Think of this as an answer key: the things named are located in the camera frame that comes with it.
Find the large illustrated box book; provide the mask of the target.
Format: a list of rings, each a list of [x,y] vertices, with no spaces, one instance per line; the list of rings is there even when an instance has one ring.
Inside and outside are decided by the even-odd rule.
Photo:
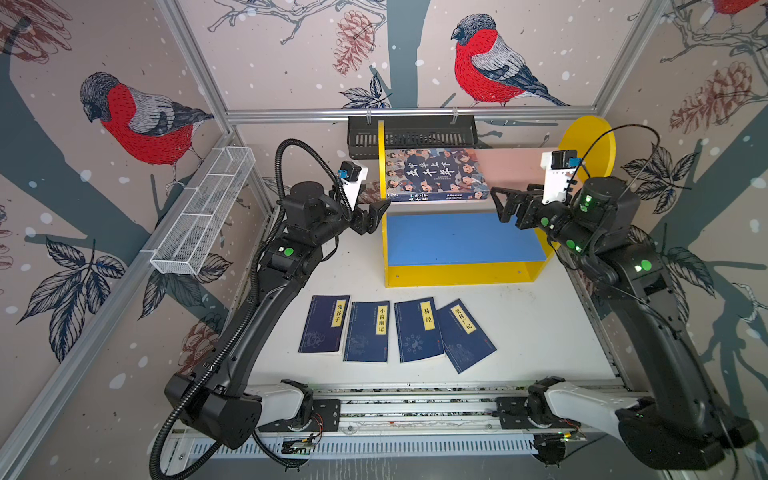
[[[490,193],[474,149],[387,150],[384,173],[393,202],[479,201]]]

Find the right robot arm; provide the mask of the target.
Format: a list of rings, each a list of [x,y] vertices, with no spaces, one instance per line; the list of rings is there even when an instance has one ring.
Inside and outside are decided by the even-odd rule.
[[[550,376],[528,390],[537,425],[585,423],[624,443],[655,470],[703,471],[759,438],[735,415],[694,352],[677,305],[671,273],[655,248],[629,237],[640,198],[615,177],[587,179],[568,202],[545,202],[535,186],[491,190],[501,222],[538,228],[567,252],[627,331],[651,393],[616,396]]]

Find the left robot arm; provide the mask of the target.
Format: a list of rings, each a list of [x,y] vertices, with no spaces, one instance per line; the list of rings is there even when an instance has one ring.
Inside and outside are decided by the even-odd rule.
[[[390,207],[383,199],[366,209],[349,203],[340,183],[330,191],[314,181],[293,186],[278,201],[276,221],[252,262],[250,290],[217,346],[189,374],[165,387],[173,410],[160,427],[150,457],[157,462],[174,424],[213,439],[209,451],[236,449],[262,426],[310,422],[313,392],[282,380],[248,392],[253,366],[278,320],[325,259],[323,246],[346,230],[373,234]]]

